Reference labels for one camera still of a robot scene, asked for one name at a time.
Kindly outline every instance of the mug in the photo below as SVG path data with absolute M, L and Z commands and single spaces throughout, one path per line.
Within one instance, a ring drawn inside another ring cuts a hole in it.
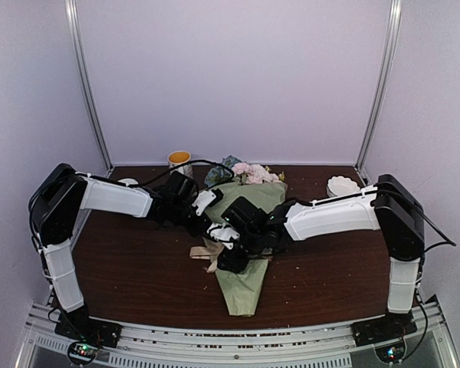
M 178 166 L 191 161 L 191 153 L 186 151 L 175 151 L 169 154 L 169 156 L 167 157 L 167 161 L 169 162 L 169 168 L 173 168 L 174 166 Z M 176 170 L 179 171 L 181 174 L 184 174 L 185 176 L 192 178 L 191 164 L 184 165 Z

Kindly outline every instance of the white bowl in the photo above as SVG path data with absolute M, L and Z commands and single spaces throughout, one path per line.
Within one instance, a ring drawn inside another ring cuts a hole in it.
M 347 196 L 358 190 L 360 190 L 360 186 L 344 176 L 333 176 L 327 182 L 327 195 L 329 197 Z

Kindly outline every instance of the dark wooden table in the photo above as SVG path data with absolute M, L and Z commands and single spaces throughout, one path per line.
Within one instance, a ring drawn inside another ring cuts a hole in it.
M 118 167 L 112 178 L 154 177 L 166 167 Z M 204 178 L 207 166 L 194 168 Z M 334 175 L 358 180 L 351 167 L 275 166 L 288 196 L 321 199 Z M 81 290 L 95 317 L 164 327 L 248 329 L 328 324 L 382 314 L 389 258 L 380 232 L 323 235 L 274 257 L 256 314 L 230 317 L 207 261 L 189 258 L 201 245 L 181 228 L 156 230 L 147 220 L 92 212 L 74 249 Z

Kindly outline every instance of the white cup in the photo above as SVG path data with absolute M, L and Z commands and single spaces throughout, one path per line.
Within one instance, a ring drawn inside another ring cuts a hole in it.
M 167 161 L 169 162 L 169 168 L 173 168 L 174 166 L 182 165 L 183 163 L 187 163 L 191 161 L 191 153 L 187 151 L 175 151 L 169 154 L 167 157 Z M 181 174 L 192 178 L 192 165 L 184 165 L 176 169 Z

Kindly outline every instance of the white wall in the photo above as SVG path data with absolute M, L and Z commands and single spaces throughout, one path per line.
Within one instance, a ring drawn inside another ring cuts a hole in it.
M 460 355 L 460 0 L 404 2 L 366 171 L 396 175 L 458 242 L 428 253 L 422 291 L 439 296 Z
M 80 0 L 114 163 L 353 163 L 390 1 Z
M 104 171 L 75 65 L 63 1 L 0 0 L 0 368 L 48 290 L 29 197 L 60 162 Z

